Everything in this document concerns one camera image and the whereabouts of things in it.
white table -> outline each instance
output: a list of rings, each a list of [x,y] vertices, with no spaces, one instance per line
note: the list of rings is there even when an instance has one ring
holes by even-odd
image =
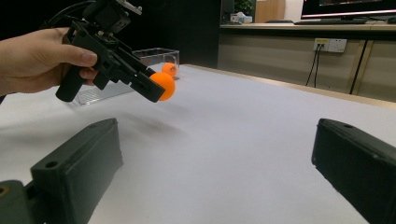
[[[59,101],[57,88],[9,95],[0,180],[27,184],[56,147],[116,118],[125,164],[90,223],[367,223],[312,165],[317,123],[343,121],[396,146],[395,104],[189,65],[179,77],[174,97],[155,104],[136,92],[84,106]]]

hand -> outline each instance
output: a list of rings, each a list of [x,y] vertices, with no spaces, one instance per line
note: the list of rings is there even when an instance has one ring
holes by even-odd
[[[97,55],[63,44],[68,28],[47,29],[0,41],[0,96],[38,92],[61,83],[71,64],[92,85]]]

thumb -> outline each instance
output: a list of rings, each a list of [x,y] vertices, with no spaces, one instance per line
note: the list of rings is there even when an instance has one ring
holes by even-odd
[[[58,45],[52,49],[55,50],[52,59],[56,63],[71,63],[81,67],[92,67],[98,59],[94,52],[73,45]]]

white wall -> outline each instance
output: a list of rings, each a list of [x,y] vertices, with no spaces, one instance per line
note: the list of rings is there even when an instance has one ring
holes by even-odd
[[[285,20],[300,21],[304,0],[286,0]]]

dark background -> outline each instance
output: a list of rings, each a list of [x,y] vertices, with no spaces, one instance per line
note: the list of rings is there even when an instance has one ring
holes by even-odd
[[[81,0],[1,0],[0,39],[33,32],[60,10]],[[143,14],[116,37],[131,49],[180,52],[180,63],[216,68],[221,0],[130,0]]]

